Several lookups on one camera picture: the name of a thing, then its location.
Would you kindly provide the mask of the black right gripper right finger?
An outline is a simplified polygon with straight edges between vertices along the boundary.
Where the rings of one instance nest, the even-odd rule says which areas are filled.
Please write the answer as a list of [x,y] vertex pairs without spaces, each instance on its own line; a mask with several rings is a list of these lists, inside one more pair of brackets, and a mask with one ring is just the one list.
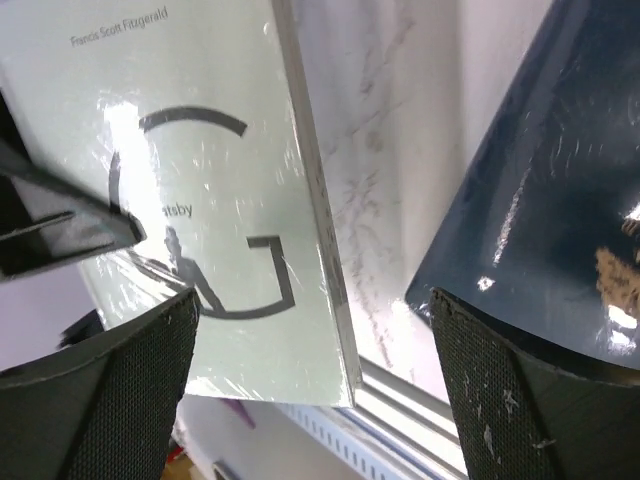
[[471,479],[636,479],[639,373],[436,289],[432,331]]

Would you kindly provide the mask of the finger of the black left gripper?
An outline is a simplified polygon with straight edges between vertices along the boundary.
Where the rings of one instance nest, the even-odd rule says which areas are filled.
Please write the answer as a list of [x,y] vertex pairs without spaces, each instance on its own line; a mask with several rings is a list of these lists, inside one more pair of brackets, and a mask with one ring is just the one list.
[[21,278],[146,239],[141,223],[35,164],[1,102],[1,276]]

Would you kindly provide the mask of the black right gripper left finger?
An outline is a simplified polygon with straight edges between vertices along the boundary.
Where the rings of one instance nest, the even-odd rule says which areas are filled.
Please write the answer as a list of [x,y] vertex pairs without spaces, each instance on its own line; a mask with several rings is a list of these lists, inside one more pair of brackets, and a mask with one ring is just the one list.
[[1,374],[4,479],[158,479],[199,320],[188,289]]

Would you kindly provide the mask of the pale grey Gatsby book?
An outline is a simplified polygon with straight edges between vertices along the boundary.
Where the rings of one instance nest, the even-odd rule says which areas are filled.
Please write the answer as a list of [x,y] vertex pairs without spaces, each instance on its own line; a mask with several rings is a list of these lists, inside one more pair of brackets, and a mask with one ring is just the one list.
[[34,162],[145,232],[82,264],[106,327],[194,287],[189,394],[353,404],[361,369],[288,2],[5,1],[1,91]]

